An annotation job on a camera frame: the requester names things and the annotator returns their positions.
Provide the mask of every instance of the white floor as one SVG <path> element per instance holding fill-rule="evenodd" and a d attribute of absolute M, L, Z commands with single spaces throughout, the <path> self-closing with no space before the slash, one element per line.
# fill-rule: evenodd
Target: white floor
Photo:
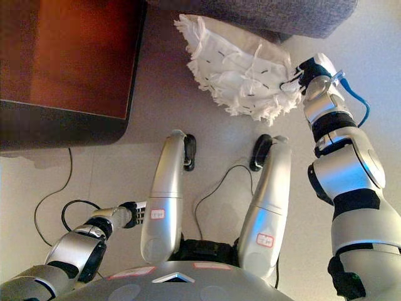
<path fill-rule="evenodd" d="M 372 105 L 365 130 L 387 172 L 385 196 L 401 212 L 401 4 L 360 1 L 357 10 L 329 38 L 293 36 L 283 43 L 297 65 L 321 51 L 343 69 L 357 92 Z M 73 148 L 73 175 L 68 187 L 47 199 L 39 210 L 39 225 L 54 243 L 65 231 L 63 205 L 89 199 L 100 206 L 146 200 L 164 138 L 182 129 L 197 138 L 193 172 L 185 174 L 184 234 L 198 238 L 192 203 L 205 196 L 234 163 L 246 163 L 262 133 L 287 135 L 293 148 L 291 195 L 280 262 L 280 289 L 295 300 L 342 300 L 326 272 L 331 258 L 333 209 L 317 199 L 306 169 L 313 161 L 313 138 L 302 110 L 280 117 L 269 128 L 249 117 L 230 117 L 207 92 L 197 89 L 185 66 L 185 42 L 173 27 L 176 14 L 149 9 L 135 83 L 133 111 L 127 133 L 118 143 Z M 359 120 L 363 107 L 348 105 Z M 3 282 L 31 265 L 40 264 L 48 247 L 33 225 L 33 210 L 46 194 L 60 188 L 68 176 L 66 149 L 37 150 L 15 158 L 1 157 L 1 269 Z M 238 169 L 200 207 L 200 224 L 209 240 L 232 243 L 239 235 L 251 200 L 249 179 Z M 86 220 L 91 208 L 77 204 L 66 215 L 71 226 Z M 100 271 L 104 275 L 141 265 L 141 227 L 120 230 L 108 244 Z"/>

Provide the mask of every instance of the wooden cabinet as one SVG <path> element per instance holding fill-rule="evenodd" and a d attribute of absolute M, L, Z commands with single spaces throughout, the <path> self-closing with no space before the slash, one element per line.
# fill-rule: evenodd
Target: wooden cabinet
<path fill-rule="evenodd" d="M 118 140 L 145 2 L 10 0 L 0 10 L 0 149 Z"/>

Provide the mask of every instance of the black cable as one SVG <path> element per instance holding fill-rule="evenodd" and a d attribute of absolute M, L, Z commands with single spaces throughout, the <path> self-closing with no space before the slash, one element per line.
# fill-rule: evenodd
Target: black cable
<path fill-rule="evenodd" d="M 54 194 L 56 194 L 56 193 L 59 193 L 60 191 L 64 190 L 64 188 L 67 187 L 68 183 L 70 182 L 71 175 L 73 174 L 73 155 L 72 155 L 72 153 L 71 153 L 71 149 L 70 149 L 70 148 L 68 148 L 68 153 L 69 153 L 69 155 L 70 155 L 70 174 L 68 175 L 67 181 L 65 182 L 65 184 L 64 184 L 64 186 L 63 186 L 62 188 L 60 188 L 59 190 L 57 190 L 57 191 L 55 191 L 55 192 L 53 192 L 53 193 L 48 194 L 48 195 L 45 196 L 43 199 L 41 199 L 40 202 L 36 205 L 35 211 L 34 211 L 34 214 L 33 214 L 33 221 L 34 221 L 34 223 L 35 223 L 36 231 L 38 232 L 40 238 L 41 238 L 41 239 L 44 241 L 44 243 L 46 243 L 48 246 L 51 246 L 51 244 L 44 238 L 44 236 L 43 236 L 42 233 L 40 232 L 39 226 L 38 226 L 38 220 L 37 220 L 36 215 L 37 215 L 37 213 L 38 213 L 38 208 L 39 208 L 40 204 L 43 203 L 43 201 L 44 201 L 45 199 L 47 199 L 48 197 L 50 197 L 50 196 L 52 196 L 52 195 L 54 195 Z"/>
<path fill-rule="evenodd" d="M 65 221 L 65 211 L 67 210 L 69 205 L 75 204 L 75 203 L 85 203 L 88 205 L 91 205 L 93 207 L 95 207 L 97 210 L 100 209 L 100 207 L 98 205 L 96 205 L 93 202 L 89 202 L 89 201 L 85 201 L 83 199 L 75 199 L 74 201 L 68 202 L 64 205 L 63 210 L 61 212 L 61 221 L 63 222 L 64 227 L 67 229 L 68 232 L 71 231 L 71 228 L 67 225 L 67 222 Z"/>
<path fill-rule="evenodd" d="M 279 282 L 279 272 L 278 272 L 278 262 L 280 259 L 280 255 L 277 257 L 277 263 L 276 263 L 276 284 L 274 284 L 274 288 L 278 288 L 278 282 Z"/>
<path fill-rule="evenodd" d="M 202 198 L 199 203 L 197 203 L 196 207 L 195 207 L 195 222 L 196 222 L 196 226 L 198 227 L 199 230 L 199 234 L 200 234 L 200 240 L 203 240 L 203 234 L 202 234 L 202 230 L 201 230 L 201 226 L 199 225 L 199 221 L 198 221 L 198 217 L 197 217 L 197 210 L 199 205 L 205 200 L 207 199 L 209 196 L 211 196 L 212 194 L 214 194 L 221 186 L 221 184 L 223 184 L 224 180 L 226 179 L 227 175 L 229 174 L 230 171 L 232 171 L 234 168 L 236 167 L 243 167 L 247 170 L 247 172 L 249 173 L 249 178 L 251 179 L 251 194 L 253 196 L 253 180 L 252 180 L 252 174 L 251 171 L 248 169 L 248 167 L 246 167 L 245 165 L 242 164 L 238 164 L 238 165 L 234 165 L 232 167 L 230 167 L 227 171 L 226 174 L 223 176 L 223 178 L 220 180 L 220 183 L 217 185 L 217 187 L 211 192 L 209 193 L 207 196 L 205 196 L 204 198 Z"/>

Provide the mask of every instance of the gray fabric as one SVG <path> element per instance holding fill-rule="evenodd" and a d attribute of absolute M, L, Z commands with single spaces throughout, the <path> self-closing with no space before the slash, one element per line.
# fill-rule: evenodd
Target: gray fabric
<path fill-rule="evenodd" d="M 351 16 L 358 0 L 147 0 L 161 9 L 200 14 L 256 34 L 275 31 L 326 38 Z"/>

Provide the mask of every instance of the white label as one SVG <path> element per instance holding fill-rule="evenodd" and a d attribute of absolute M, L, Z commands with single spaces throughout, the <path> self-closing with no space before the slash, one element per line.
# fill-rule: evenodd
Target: white label
<path fill-rule="evenodd" d="M 164 209 L 153 209 L 150 212 L 150 219 L 164 219 L 165 211 Z"/>
<path fill-rule="evenodd" d="M 125 270 L 125 271 L 119 272 L 113 276 L 110 276 L 110 277 L 108 277 L 108 279 L 124 278 L 124 277 L 130 277 L 130 276 L 143 276 L 143 275 L 149 274 L 154 269 L 156 269 L 156 267 L 131 268 L 129 270 Z"/>
<path fill-rule="evenodd" d="M 231 270 L 229 265 L 215 262 L 194 262 L 195 268 L 211 268 L 215 270 Z"/>
<path fill-rule="evenodd" d="M 271 248 L 274 244 L 274 237 L 263 234 L 263 233 L 259 233 L 258 237 L 256 238 L 256 243 L 258 245 Z"/>

